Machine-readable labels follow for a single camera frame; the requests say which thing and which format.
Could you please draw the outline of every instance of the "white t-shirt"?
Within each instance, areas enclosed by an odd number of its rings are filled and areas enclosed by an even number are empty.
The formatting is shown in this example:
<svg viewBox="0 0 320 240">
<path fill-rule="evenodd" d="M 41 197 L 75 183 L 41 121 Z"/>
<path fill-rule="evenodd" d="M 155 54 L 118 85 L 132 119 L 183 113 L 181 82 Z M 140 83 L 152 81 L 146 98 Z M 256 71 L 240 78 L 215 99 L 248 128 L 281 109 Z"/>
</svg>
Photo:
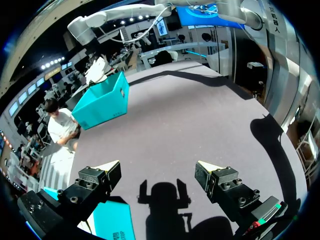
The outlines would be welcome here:
<svg viewBox="0 0 320 240">
<path fill-rule="evenodd" d="M 77 129 L 77 124 L 73 121 L 71 111 L 67 108 L 59 109 L 59 115 L 56 118 L 50 117 L 48 132 L 54 143 L 59 139 L 65 138 Z"/>
</svg>

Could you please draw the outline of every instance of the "display screen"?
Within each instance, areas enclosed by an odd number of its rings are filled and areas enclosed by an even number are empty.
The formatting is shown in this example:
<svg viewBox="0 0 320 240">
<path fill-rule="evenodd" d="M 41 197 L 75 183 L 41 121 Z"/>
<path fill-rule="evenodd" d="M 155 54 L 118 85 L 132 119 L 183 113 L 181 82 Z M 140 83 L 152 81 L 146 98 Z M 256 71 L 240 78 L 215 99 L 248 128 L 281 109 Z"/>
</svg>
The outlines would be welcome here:
<svg viewBox="0 0 320 240">
<path fill-rule="evenodd" d="M 18 103 L 15 101 L 14 104 L 9 109 L 10 117 L 12 117 L 18 109 Z"/>
<path fill-rule="evenodd" d="M 40 78 L 38 81 L 36 81 L 36 86 L 39 87 L 41 84 L 43 84 L 45 82 L 45 78 L 42 77 Z"/>
<path fill-rule="evenodd" d="M 168 34 L 165 21 L 163 19 L 156 24 L 156 27 L 158 28 L 160 36 L 164 36 Z"/>
<path fill-rule="evenodd" d="M 22 95 L 18 98 L 19 104 L 22 104 L 27 99 L 27 92 L 25 91 Z"/>
<path fill-rule="evenodd" d="M 36 90 L 36 84 L 33 84 L 31 87 L 28 88 L 28 94 L 32 94 Z"/>
<path fill-rule="evenodd" d="M 176 7 L 182 26 L 213 25 L 240 29 L 240 25 L 233 21 L 223 20 L 218 17 L 216 4 L 191 5 L 188 7 Z"/>
</svg>

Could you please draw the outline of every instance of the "blue screen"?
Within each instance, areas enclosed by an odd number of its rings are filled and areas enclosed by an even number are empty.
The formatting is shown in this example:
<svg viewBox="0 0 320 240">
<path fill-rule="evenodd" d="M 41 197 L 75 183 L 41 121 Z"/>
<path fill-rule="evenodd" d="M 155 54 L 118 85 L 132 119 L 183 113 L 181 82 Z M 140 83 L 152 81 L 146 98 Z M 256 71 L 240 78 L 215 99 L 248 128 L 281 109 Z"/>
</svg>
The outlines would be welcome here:
<svg viewBox="0 0 320 240">
<path fill-rule="evenodd" d="M 22 95 L 18 98 L 19 104 L 22 104 L 24 102 L 24 100 L 27 99 L 27 92 L 25 91 L 24 93 L 22 93 Z"/>
<path fill-rule="evenodd" d="M 164 36 L 168 34 L 166 25 L 163 19 L 156 24 L 156 27 L 158 28 L 160 36 Z"/>
<path fill-rule="evenodd" d="M 10 117 L 12 117 L 18 109 L 18 103 L 15 101 L 9 109 Z"/>
<path fill-rule="evenodd" d="M 36 81 L 36 86 L 39 87 L 41 84 L 43 84 L 45 82 L 45 78 L 42 77 L 40 78 L 38 81 Z"/>
<path fill-rule="evenodd" d="M 180 22 L 182 26 L 191 25 L 213 25 L 213 26 L 225 26 L 231 28 L 238 28 L 238 23 L 233 21 L 223 20 L 218 17 L 218 11 L 215 4 L 196 5 L 189 7 L 177 6 Z"/>
<path fill-rule="evenodd" d="M 33 84 L 31 87 L 28 88 L 28 94 L 32 94 L 36 90 L 36 84 Z"/>
</svg>

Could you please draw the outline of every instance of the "person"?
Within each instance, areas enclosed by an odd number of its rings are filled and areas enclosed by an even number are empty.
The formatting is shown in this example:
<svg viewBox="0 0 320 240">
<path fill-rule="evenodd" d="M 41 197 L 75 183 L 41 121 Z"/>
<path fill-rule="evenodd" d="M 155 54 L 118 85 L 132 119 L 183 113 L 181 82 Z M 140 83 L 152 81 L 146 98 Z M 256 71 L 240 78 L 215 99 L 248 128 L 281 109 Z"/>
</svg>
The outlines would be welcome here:
<svg viewBox="0 0 320 240">
<path fill-rule="evenodd" d="M 50 115 L 48 132 L 54 143 L 66 146 L 70 151 L 75 151 L 78 146 L 80 126 L 74 120 L 67 108 L 59 108 L 55 98 L 48 99 L 44 104 L 45 111 Z"/>
<path fill-rule="evenodd" d="M 71 88 L 72 88 L 72 84 L 71 83 L 67 83 L 66 81 L 63 83 L 63 85 L 65 86 L 65 90 L 66 90 L 66 93 L 68 95 L 71 95 L 72 94 L 72 91 L 71 91 Z"/>
<path fill-rule="evenodd" d="M 155 62 L 154 64 L 150 64 L 152 67 L 156 67 L 162 64 L 169 64 L 172 63 L 173 59 L 169 52 L 166 50 L 159 52 L 157 55 L 155 55 Z"/>
</svg>

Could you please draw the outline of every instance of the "teal plastic crate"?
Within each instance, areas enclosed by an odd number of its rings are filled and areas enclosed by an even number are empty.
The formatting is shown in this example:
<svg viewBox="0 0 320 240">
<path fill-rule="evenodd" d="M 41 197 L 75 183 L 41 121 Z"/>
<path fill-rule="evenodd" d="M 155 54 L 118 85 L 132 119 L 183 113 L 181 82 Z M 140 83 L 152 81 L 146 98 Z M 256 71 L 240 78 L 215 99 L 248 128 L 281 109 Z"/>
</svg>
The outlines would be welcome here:
<svg viewBox="0 0 320 240">
<path fill-rule="evenodd" d="M 129 84 L 118 72 L 91 86 L 74 107 L 72 115 L 87 130 L 127 113 Z"/>
</svg>

